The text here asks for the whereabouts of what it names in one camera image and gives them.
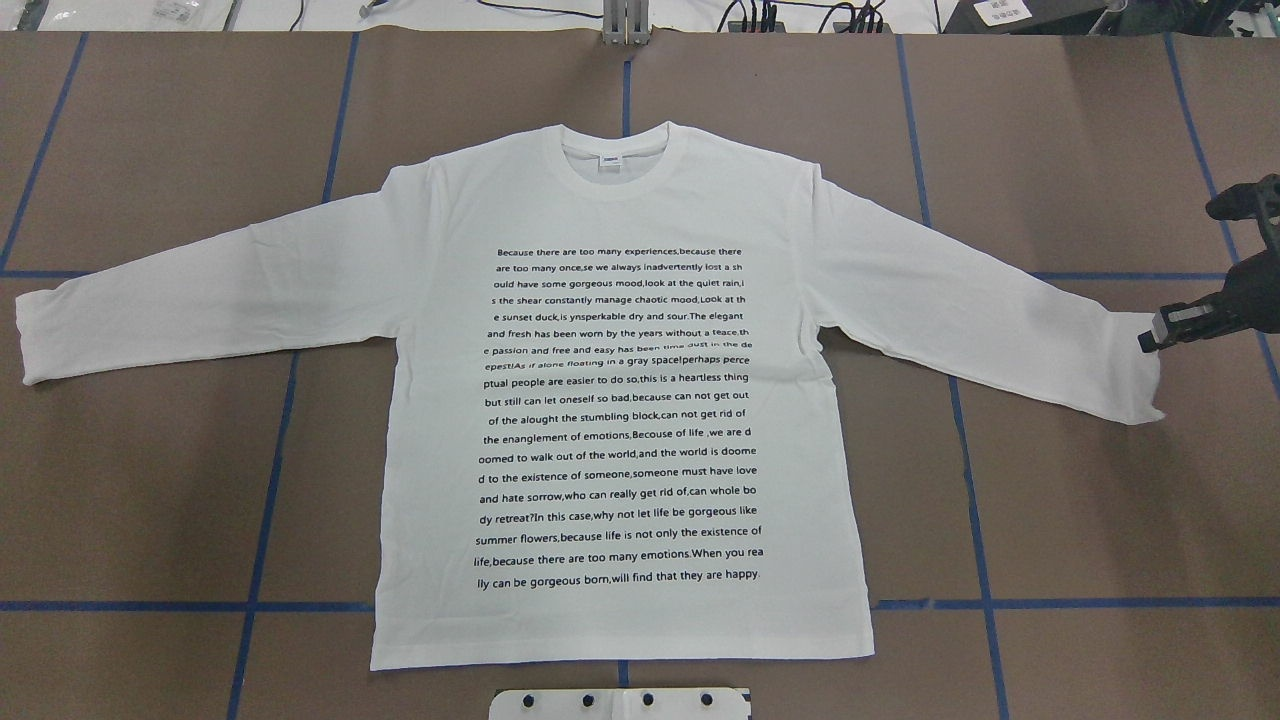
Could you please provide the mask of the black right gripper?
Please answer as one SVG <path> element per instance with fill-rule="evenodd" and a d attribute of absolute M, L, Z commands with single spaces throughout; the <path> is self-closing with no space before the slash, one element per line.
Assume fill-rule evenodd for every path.
<path fill-rule="evenodd" d="M 1197 305 L 1162 306 L 1153 315 L 1152 329 L 1138 336 L 1143 354 L 1244 329 L 1279 332 L 1279 176 L 1234 184 L 1204 210 L 1215 220 L 1256 220 L 1265 250 L 1235 264 L 1222 290 Z"/>

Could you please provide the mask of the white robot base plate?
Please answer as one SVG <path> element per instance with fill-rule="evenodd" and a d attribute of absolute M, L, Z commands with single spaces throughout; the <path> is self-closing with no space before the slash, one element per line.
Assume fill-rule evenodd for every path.
<path fill-rule="evenodd" d="M 750 719 L 746 689 L 730 687 L 502 691 L 489 719 Z"/>

